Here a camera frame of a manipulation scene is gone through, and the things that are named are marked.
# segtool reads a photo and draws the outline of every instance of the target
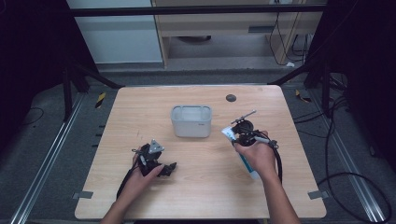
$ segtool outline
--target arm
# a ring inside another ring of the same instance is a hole
[[[276,173],[274,151],[264,143],[256,142],[250,147],[234,144],[251,167],[257,171],[264,187],[270,218],[273,223],[300,223],[289,198]]]
[[[120,197],[111,205],[100,223],[122,223],[128,208],[162,169],[163,165],[157,166],[146,176],[142,176],[139,168],[133,170],[131,177],[126,182],[125,187],[120,194]]]

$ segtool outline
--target white cabinet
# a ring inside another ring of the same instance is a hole
[[[151,7],[149,0],[67,0],[70,8]],[[162,63],[153,16],[76,17],[93,60],[101,64]]]

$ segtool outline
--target small round object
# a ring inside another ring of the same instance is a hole
[[[225,97],[225,99],[226,99],[228,102],[234,102],[234,101],[236,101],[236,96],[233,95],[233,94],[228,94],[228,95]]]

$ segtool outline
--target right hand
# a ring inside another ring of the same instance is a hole
[[[243,147],[237,143],[233,144],[235,150],[243,155],[250,166],[259,173],[261,177],[276,175],[276,158],[274,151],[265,143],[255,142],[250,147]]]

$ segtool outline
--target cabinet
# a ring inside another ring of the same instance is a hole
[[[292,0],[293,4],[322,3],[319,0]],[[154,7],[177,6],[235,6],[268,5],[270,0],[202,0],[199,4],[192,0],[151,0]],[[173,36],[202,35],[249,35],[252,28],[258,28],[271,37],[271,46],[276,60],[285,62],[286,53],[296,35],[313,34],[318,26],[321,12],[279,13],[228,13],[198,15],[159,15],[155,16],[163,62],[167,65],[170,40]]]

